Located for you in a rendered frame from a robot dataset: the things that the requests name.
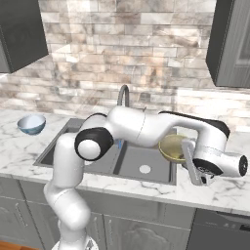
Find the grey drawer front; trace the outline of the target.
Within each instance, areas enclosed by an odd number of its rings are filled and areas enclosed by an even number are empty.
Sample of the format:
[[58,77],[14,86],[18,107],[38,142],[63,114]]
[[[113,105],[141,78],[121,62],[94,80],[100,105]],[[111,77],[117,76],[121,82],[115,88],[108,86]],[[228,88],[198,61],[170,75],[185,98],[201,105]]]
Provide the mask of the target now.
[[0,196],[24,200],[19,182],[4,177],[0,177]]

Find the grey curved tap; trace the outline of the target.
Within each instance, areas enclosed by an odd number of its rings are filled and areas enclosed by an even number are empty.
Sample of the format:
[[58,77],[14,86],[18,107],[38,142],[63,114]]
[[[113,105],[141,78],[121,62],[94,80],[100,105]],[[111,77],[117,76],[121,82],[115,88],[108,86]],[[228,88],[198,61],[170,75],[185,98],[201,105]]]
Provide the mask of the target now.
[[118,94],[117,104],[122,105],[122,102],[125,102],[127,107],[130,106],[130,92],[129,87],[126,84],[121,86]]

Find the blue bowl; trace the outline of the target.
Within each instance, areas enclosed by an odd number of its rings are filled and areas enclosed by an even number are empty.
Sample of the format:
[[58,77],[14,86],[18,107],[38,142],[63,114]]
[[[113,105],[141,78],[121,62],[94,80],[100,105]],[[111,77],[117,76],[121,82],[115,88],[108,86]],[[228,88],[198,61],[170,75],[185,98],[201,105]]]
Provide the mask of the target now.
[[27,135],[38,135],[46,125],[46,118],[41,114],[31,114],[18,121],[18,128]]

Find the dark grey wall cupboard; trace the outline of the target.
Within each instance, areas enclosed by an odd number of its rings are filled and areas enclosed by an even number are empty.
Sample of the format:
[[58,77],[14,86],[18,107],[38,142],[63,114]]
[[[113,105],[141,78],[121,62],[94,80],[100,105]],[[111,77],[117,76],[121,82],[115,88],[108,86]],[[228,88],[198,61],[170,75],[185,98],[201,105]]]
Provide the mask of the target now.
[[49,54],[38,0],[0,0],[0,73]]
[[217,0],[206,64],[215,86],[250,89],[250,0]]

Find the grey dishwasher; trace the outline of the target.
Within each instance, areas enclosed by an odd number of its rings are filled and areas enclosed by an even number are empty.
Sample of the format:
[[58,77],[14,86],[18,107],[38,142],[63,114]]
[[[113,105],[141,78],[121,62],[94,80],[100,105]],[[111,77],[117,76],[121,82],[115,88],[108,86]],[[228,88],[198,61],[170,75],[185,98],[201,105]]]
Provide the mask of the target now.
[[187,250],[250,250],[250,217],[197,209]]

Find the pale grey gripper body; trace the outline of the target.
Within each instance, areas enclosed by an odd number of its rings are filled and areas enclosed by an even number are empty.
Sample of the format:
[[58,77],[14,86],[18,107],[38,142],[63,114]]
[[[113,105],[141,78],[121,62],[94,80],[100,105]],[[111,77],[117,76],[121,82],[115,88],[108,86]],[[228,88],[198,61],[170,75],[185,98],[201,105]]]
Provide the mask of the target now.
[[192,162],[195,150],[195,139],[189,139],[189,138],[182,139],[181,146],[186,161],[185,163],[183,163],[183,166],[187,168],[191,182],[195,186],[208,186],[209,185],[208,176],[198,171]]

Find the yellow-green bowl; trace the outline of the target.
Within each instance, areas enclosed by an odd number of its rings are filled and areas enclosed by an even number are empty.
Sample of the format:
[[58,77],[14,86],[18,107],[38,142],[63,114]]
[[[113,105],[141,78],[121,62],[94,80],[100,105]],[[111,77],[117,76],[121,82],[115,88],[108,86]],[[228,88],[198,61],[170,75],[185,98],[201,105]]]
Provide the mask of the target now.
[[159,143],[158,148],[165,159],[170,162],[183,164],[186,162],[183,150],[182,140],[185,136],[170,134],[165,136]]

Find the grey panel under sink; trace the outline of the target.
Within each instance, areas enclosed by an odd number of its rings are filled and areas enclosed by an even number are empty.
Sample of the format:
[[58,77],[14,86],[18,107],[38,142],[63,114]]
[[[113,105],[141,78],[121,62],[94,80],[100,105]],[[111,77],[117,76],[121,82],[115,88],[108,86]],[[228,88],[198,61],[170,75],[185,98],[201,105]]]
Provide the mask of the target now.
[[161,225],[190,229],[194,209],[186,206],[79,190],[92,211]]

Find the grey cupboard door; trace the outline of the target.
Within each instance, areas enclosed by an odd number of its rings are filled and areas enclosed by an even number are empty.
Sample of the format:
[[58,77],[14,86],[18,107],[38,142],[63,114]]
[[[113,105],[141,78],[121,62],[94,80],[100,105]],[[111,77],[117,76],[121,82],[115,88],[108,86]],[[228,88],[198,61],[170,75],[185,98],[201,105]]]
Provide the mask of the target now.
[[[114,245],[108,220],[112,219]],[[107,250],[186,250],[189,229],[180,229],[104,215]]]
[[28,202],[28,207],[42,238],[45,250],[52,250],[60,240],[58,217],[49,205]]
[[99,213],[91,213],[91,218],[87,226],[88,235],[97,243],[99,250],[106,250],[104,217]]
[[[25,207],[26,228],[22,225],[15,209],[17,202]],[[40,239],[24,201],[0,197],[0,239],[24,246],[40,247]]]

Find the grey sink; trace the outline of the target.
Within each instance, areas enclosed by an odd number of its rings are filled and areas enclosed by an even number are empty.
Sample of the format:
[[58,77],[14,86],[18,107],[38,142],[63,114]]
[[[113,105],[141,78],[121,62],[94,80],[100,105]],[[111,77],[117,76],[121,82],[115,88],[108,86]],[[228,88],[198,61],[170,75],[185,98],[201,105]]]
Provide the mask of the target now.
[[[70,118],[33,165],[53,168],[57,139],[62,134],[78,132],[83,123],[84,119]],[[94,163],[85,164],[85,173],[89,174],[176,185],[177,166],[162,156],[158,146],[147,148],[124,141],[119,144],[115,141],[103,158]]]

